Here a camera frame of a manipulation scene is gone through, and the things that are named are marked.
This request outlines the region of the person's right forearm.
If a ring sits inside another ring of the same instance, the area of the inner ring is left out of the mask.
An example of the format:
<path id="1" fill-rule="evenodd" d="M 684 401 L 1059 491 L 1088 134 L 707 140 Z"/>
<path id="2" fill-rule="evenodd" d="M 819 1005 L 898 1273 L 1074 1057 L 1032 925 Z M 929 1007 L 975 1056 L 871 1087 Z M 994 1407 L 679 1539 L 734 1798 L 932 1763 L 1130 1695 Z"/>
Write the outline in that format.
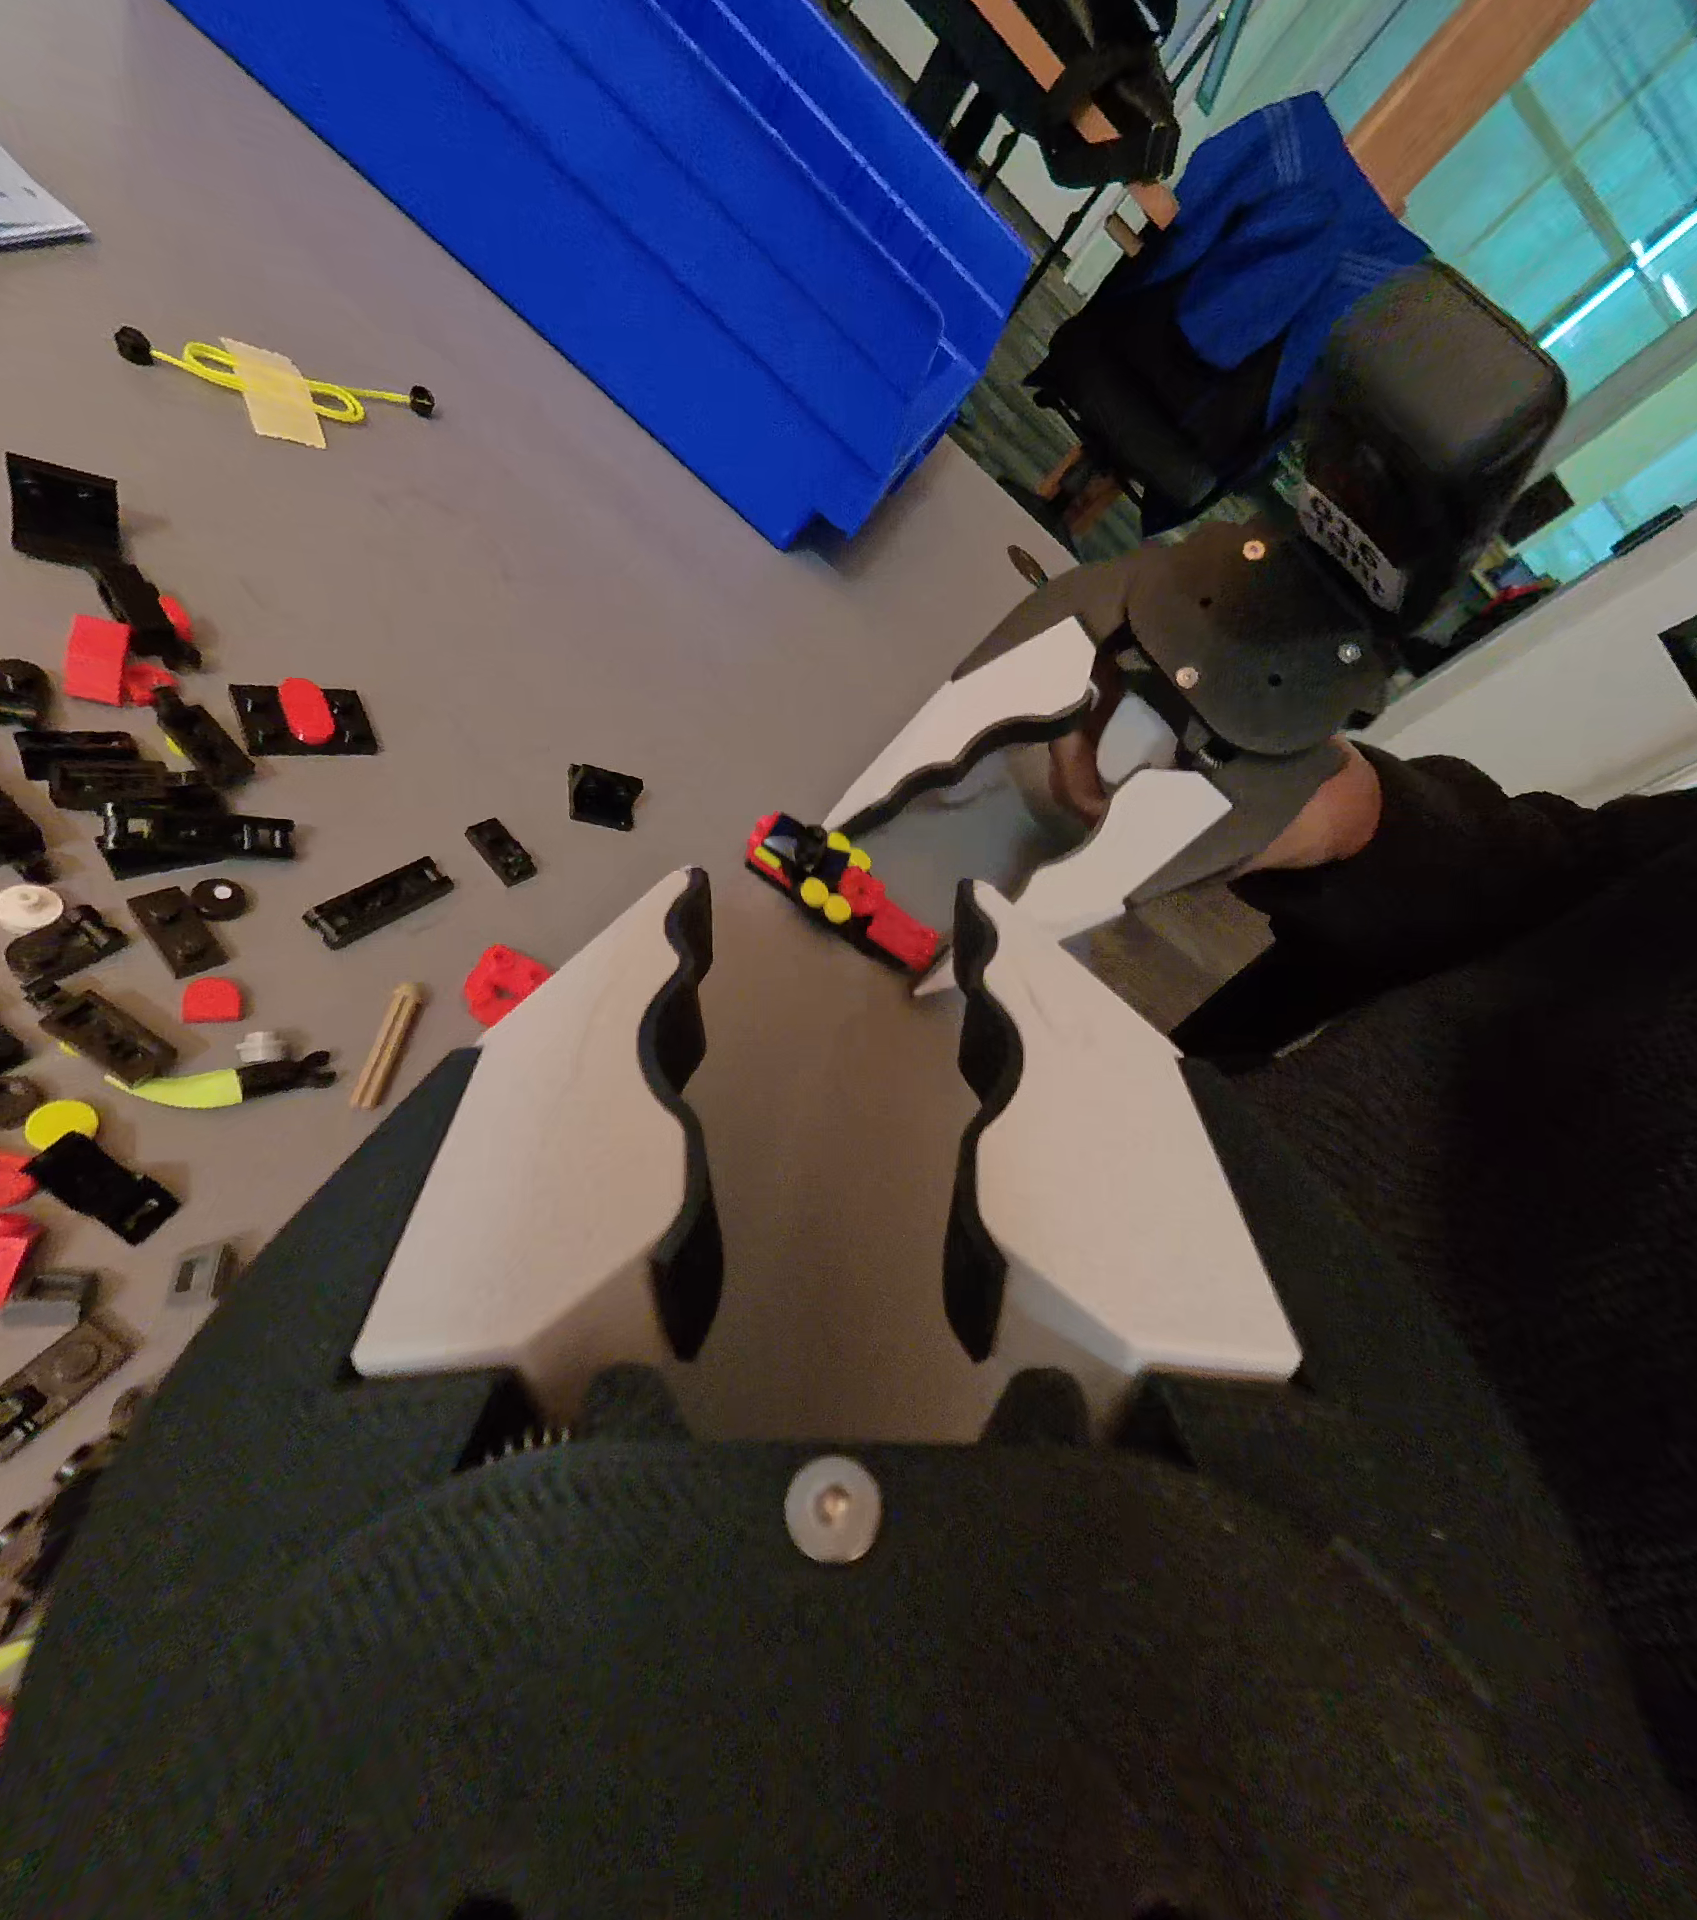
<path id="1" fill-rule="evenodd" d="M 1271 943 L 1171 1032 L 1186 1054 L 1269 1057 L 1539 932 L 1697 829 L 1697 785 L 1589 807 L 1547 790 L 1512 794 L 1455 756 L 1360 748 L 1381 775 L 1381 828 L 1333 865 L 1245 873 L 1242 864 L 1230 876 Z"/>

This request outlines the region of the blue storage bin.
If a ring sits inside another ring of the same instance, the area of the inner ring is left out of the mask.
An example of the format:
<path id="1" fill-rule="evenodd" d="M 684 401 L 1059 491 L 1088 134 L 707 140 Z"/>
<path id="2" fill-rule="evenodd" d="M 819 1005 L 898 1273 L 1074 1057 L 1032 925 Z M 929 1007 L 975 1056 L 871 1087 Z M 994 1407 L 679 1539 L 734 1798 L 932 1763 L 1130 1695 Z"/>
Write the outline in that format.
<path id="1" fill-rule="evenodd" d="M 1030 247 L 793 2 L 181 2 L 770 545 L 853 539 Z"/>

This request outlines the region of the black bracket brick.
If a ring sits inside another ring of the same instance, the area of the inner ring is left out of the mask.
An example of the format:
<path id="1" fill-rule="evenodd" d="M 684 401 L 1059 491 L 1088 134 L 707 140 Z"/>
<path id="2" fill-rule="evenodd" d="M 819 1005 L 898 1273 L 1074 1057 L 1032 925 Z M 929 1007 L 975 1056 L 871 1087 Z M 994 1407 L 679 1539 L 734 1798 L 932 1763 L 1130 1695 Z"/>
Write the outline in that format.
<path id="1" fill-rule="evenodd" d="M 126 558 L 115 478 L 18 449 L 3 459 L 15 551 L 85 570 Z"/>

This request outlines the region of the tan rod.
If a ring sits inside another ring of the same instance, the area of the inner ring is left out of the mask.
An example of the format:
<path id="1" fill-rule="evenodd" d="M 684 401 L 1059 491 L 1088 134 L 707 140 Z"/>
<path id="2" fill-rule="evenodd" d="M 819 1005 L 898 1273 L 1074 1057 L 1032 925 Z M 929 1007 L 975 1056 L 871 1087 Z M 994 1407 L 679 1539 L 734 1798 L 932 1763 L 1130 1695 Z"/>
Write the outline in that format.
<path id="1" fill-rule="evenodd" d="M 427 1003 L 429 990 L 416 979 L 405 979 L 392 990 L 377 1036 L 351 1087 L 351 1110 L 375 1112 L 380 1108 Z"/>

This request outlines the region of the black office chair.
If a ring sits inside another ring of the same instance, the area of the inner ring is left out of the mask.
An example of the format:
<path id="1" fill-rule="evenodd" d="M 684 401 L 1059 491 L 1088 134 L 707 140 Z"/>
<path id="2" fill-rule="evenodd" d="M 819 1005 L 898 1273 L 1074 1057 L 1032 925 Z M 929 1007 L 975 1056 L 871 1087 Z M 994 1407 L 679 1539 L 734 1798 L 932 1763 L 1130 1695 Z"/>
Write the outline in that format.
<path id="1" fill-rule="evenodd" d="M 1075 425 L 1092 461 L 1133 493 L 1150 538 L 1251 481 L 1287 420 L 1271 413 L 1287 334 L 1220 363 L 1181 324 L 1186 284 L 1094 300 L 1027 377 L 1040 403 Z"/>

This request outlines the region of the person's right hand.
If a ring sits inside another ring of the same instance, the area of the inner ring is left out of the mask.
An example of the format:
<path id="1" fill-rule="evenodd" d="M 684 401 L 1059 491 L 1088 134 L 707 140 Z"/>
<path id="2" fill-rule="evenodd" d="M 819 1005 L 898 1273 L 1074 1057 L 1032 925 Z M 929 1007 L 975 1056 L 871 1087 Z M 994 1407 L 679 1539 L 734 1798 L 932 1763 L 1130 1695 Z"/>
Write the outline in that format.
<path id="1" fill-rule="evenodd" d="M 1245 873 L 1309 871 L 1363 852 L 1381 828 L 1385 792 L 1381 775 L 1363 750 L 1339 736 L 1337 772 L 1324 780 L 1293 821 L 1264 852 L 1245 861 Z"/>

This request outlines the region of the person's dark knit sweater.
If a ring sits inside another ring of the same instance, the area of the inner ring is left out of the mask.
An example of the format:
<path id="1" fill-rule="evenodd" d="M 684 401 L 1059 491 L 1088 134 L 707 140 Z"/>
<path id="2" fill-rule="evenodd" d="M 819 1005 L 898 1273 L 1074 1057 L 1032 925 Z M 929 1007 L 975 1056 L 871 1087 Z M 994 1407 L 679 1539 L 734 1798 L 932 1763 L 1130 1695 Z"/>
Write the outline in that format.
<path id="1" fill-rule="evenodd" d="M 1697 1826 L 1697 828 L 1481 962 L 1217 1063 L 1459 1327 Z"/>

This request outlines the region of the partly built lego model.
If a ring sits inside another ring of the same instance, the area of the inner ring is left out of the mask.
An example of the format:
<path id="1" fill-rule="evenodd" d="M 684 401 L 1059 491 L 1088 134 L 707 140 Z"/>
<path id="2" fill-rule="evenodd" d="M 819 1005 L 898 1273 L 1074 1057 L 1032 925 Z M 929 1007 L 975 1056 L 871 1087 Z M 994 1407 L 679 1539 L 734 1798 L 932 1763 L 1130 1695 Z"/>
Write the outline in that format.
<path id="1" fill-rule="evenodd" d="M 744 865 L 843 943 L 911 978 L 937 960 L 941 936 L 909 914 L 838 828 L 766 811 L 750 828 Z"/>

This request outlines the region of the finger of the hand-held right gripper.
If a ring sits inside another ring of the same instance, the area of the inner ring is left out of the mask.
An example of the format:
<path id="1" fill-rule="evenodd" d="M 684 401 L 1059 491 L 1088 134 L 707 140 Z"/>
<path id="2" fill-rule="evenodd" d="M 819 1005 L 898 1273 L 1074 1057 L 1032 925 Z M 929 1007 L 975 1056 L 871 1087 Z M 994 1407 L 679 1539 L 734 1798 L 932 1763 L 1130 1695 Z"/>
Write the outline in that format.
<path id="1" fill-rule="evenodd" d="M 1095 701 L 1097 655 L 1089 632 L 1068 618 L 950 679 L 851 781 L 825 828 L 875 831 L 986 758 L 1074 731 Z"/>
<path id="2" fill-rule="evenodd" d="M 1132 898 L 1230 813 L 1196 772 L 1143 768 L 1089 819 L 1053 768 L 1017 773 L 1037 824 L 1037 847 L 1008 892 L 1017 912 L 1068 943 L 1120 920 Z"/>

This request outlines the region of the wooden board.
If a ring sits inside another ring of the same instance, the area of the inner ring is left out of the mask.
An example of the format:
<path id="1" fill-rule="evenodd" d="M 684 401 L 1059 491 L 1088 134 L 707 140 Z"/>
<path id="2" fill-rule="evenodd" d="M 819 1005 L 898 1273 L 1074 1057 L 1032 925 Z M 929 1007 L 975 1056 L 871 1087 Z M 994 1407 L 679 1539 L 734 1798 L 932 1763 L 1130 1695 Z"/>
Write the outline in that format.
<path id="1" fill-rule="evenodd" d="M 1020 62 L 1020 66 L 1027 72 L 1027 80 L 1035 92 L 1033 92 L 1033 101 L 1027 107 L 1027 114 L 1023 116 L 1023 122 L 1026 122 L 1026 129 L 1035 136 L 1035 142 L 1043 153 L 1043 148 L 1037 140 L 1035 122 L 1037 122 L 1040 109 L 1046 104 L 1047 89 L 1055 83 L 1055 80 L 1061 74 L 1061 60 L 1053 54 L 1041 29 L 1030 19 L 1023 7 L 1026 3 L 1030 2 L 981 2 L 981 3 L 975 3 L 975 9 L 979 12 L 979 17 L 989 28 L 989 32 L 1004 41 L 1005 52 L 1012 54 Z M 1127 195 L 1135 199 L 1150 228 L 1158 228 L 1158 229 L 1170 228 L 1178 215 L 1179 204 L 1178 204 L 1175 190 L 1171 185 L 1171 176 L 1161 182 L 1109 184 L 1109 185 L 1121 185 L 1127 191 Z"/>

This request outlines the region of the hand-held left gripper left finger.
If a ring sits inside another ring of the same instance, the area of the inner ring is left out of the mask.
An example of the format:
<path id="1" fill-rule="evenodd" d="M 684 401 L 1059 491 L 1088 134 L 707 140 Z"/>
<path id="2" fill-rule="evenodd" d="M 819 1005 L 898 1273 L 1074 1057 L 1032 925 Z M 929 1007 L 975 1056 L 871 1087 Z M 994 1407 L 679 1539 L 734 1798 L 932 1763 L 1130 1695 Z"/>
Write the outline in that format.
<path id="1" fill-rule="evenodd" d="M 707 1140 L 707 870 L 681 867 L 476 1046 L 351 1364 L 365 1379 L 507 1370 L 578 1406 L 607 1368 L 702 1354 L 723 1289 Z"/>

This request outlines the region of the black backpack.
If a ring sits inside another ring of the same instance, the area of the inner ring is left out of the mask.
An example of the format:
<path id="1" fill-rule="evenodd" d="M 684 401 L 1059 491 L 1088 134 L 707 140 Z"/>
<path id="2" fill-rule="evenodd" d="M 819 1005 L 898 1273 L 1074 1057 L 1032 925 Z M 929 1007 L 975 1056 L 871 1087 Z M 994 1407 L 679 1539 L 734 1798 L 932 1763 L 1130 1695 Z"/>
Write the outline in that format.
<path id="1" fill-rule="evenodd" d="M 1181 148 L 1161 48 L 1178 2 L 1030 2 L 1061 74 L 1037 114 L 1037 140 L 1064 188 L 1168 179 Z"/>

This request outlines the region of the pile of lego pieces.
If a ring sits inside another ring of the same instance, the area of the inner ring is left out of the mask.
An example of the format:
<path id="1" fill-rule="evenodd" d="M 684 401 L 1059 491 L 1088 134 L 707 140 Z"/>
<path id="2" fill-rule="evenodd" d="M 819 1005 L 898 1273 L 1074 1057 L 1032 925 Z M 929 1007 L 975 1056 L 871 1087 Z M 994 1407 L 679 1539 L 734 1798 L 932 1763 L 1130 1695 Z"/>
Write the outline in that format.
<path id="1" fill-rule="evenodd" d="M 233 797 L 252 781 L 251 756 L 377 740 L 351 693 L 312 684 L 239 684 L 233 701 L 242 740 L 183 696 L 176 672 L 200 668 L 188 611 L 126 558 L 91 570 L 103 615 L 81 615 L 66 636 L 61 684 L 25 658 L 0 658 L 0 728 L 25 780 L 47 802 L 92 821 L 92 849 L 116 883 L 135 886 L 124 909 L 147 947 L 184 988 L 186 1024 L 236 1024 L 242 994 L 222 971 L 218 924 L 236 920 L 248 890 L 239 861 L 287 861 L 297 852 L 288 819 L 245 813 Z M 0 783 L 3 965 L 45 1046 L 99 1071 L 112 1091 L 172 1112 L 225 1112 L 284 1091 L 335 1084 L 330 1056 L 297 1052 L 268 1034 L 245 1036 L 236 1062 L 188 1069 L 166 1034 L 141 1020 L 91 974 L 132 947 L 130 933 L 70 900 L 37 816 Z M 27 1040 L 0 1017 L 0 1324 L 53 1332 L 39 1355 L 0 1382 L 0 1462 L 32 1443 L 116 1375 L 132 1343 L 96 1303 L 85 1267 L 45 1259 L 50 1202 L 137 1247 L 165 1229 L 181 1195 L 129 1163 L 96 1135 L 92 1101 L 47 1098 L 25 1068 Z M 17 1674 L 31 1640 L 21 1633 L 43 1606 L 76 1508 L 115 1437 L 75 1454 L 50 1493 L 0 1529 L 0 1681 Z M 0 1732 L 10 1707 L 0 1698 Z"/>

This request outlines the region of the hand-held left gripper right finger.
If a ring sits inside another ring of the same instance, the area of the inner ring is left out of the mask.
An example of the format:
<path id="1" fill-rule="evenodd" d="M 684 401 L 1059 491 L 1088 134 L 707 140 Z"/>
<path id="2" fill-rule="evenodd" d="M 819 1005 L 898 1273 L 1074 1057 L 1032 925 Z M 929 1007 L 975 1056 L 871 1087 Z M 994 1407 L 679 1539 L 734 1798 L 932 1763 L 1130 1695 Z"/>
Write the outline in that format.
<path id="1" fill-rule="evenodd" d="M 1171 1040 L 991 881 L 958 887 L 945 1314 L 973 1364 L 1287 1386 L 1293 1321 Z"/>

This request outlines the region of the wooden beam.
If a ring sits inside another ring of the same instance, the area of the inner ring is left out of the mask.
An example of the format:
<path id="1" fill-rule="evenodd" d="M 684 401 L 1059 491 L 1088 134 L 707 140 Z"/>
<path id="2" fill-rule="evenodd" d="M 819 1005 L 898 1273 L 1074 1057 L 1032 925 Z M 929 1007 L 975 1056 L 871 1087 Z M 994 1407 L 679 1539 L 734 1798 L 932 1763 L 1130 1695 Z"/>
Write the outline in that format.
<path id="1" fill-rule="evenodd" d="M 1459 142 L 1588 12 L 1588 2 L 1466 2 L 1345 144 L 1396 215 Z"/>

